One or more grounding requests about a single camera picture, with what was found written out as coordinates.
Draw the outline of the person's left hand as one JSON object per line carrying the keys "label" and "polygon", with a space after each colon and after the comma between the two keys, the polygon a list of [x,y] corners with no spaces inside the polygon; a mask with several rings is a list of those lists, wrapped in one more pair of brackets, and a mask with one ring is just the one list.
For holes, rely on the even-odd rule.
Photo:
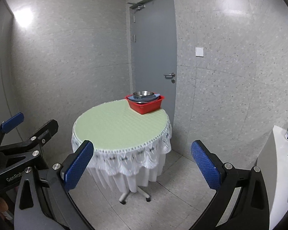
{"label": "person's left hand", "polygon": [[14,218],[12,213],[9,211],[6,201],[0,197],[0,223],[3,223],[4,221],[13,223]]}

